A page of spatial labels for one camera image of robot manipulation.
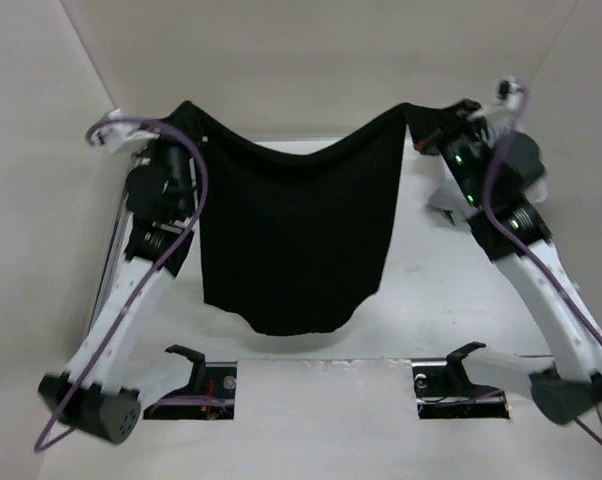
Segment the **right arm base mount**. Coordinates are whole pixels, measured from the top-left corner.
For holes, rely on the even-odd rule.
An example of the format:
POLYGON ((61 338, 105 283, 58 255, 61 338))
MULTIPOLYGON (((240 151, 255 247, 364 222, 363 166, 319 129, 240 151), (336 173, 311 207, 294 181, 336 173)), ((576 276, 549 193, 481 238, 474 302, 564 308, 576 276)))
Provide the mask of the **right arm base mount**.
POLYGON ((445 358, 412 363, 413 388, 420 420, 509 420, 507 397, 493 386, 472 383, 462 361, 486 345, 470 342, 445 358))

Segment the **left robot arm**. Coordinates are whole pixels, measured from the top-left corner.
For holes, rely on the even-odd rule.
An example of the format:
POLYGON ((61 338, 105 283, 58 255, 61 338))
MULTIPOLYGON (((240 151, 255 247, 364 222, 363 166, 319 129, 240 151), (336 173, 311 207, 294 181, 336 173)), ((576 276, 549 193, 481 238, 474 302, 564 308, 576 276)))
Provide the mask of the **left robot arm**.
POLYGON ((195 398, 205 387, 204 355, 172 345, 148 369, 131 372, 130 355, 156 303, 189 253, 207 199, 205 138, 149 135, 142 161, 126 178, 132 229, 111 293, 77 352, 38 394, 51 422, 108 443, 124 442, 144 412, 177 391, 195 398))

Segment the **black tank top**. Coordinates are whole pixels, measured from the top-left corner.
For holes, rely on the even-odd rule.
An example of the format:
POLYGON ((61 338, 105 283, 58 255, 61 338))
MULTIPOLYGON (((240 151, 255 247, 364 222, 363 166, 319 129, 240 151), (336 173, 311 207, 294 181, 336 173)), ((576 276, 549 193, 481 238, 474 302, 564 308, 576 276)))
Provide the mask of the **black tank top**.
POLYGON ((168 122, 200 142, 207 168, 199 222, 206 304, 270 336, 345 325, 380 286, 405 141, 464 110, 401 103, 321 150, 289 154, 182 103, 168 122))

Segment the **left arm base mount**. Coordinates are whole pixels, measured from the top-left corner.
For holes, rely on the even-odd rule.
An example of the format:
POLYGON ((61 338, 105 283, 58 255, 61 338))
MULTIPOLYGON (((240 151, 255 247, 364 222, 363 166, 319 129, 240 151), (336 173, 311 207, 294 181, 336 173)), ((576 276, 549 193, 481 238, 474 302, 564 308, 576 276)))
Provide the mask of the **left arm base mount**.
POLYGON ((208 362, 205 355, 172 345, 166 353, 191 364, 188 382, 166 394, 143 414, 144 420, 232 420, 237 390, 237 364, 208 362))

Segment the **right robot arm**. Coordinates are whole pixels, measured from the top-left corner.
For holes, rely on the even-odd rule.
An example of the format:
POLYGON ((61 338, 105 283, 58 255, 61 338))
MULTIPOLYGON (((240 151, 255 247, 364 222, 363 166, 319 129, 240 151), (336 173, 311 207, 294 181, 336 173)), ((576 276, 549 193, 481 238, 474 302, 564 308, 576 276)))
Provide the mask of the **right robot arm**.
POLYGON ((489 387, 515 392, 566 425, 602 403, 602 330, 528 197, 546 169, 537 142, 516 129, 519 115, 506 104, 481 110, 464 100, 417 108, 407 118, 415 150, 443 158, 471 209, 473 238, 518 293, 551 351, 548 359, 524 358, 471 342, 447 355, 444 380, 460 396, 489 387))

